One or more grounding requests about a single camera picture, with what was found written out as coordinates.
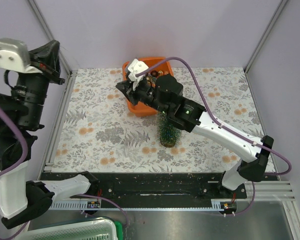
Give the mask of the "small green christmas tree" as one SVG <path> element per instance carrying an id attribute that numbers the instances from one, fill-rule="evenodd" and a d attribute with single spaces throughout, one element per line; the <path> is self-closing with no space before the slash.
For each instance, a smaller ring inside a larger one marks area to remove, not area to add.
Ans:
<path id="1" fill-rule="evenodd" d="M 162 112 L 156 115 L 156 126 L 158 140 L 165 148 L 173 148 L 180 141 L 181 130 L 169 123 L 168 117 Z"/>

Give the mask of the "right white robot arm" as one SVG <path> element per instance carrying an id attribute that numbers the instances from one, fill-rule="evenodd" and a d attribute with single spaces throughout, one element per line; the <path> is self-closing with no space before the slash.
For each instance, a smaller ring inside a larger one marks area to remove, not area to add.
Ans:
<path id="1" fill-rule="evenodd" d="M 124 80 L 115 87 L 130 103 L 141 102 L 165 114 L 175 128 L 209 138 L 239 156 L 239 163 L 227 170 L 219 181 L 217 191 L 221 197 L 229 198 L 247 181 L 263 180 L 274 143 L 272 137 L 252 136 L 223 121 L 216 122 L 207 108 L 183 96 L 183 85 L 170 74 L 160 76 L 154 85 L 142 80 L 133 89 L 133 83 Z"/>

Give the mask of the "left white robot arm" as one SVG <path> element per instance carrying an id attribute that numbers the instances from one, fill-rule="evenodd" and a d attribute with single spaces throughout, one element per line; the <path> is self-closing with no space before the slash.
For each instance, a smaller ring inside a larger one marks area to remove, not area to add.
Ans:
<path id="1" fill-rule="evenodd" d="M 10 95 L 0 93 L 0 216 L 13 229 L 43 215 L 53 203 L 84 194 L 97 195 L 98 180 L 89 172 L 45 183 L 26 180 L 31 148 L 43 128 L 40 123 L 49 84 L 64 84 L 57 40 L 28 50 L 20 40 L 0 39 L 0 68 L 9 83 L 9 73 L 18 79 Z"/>

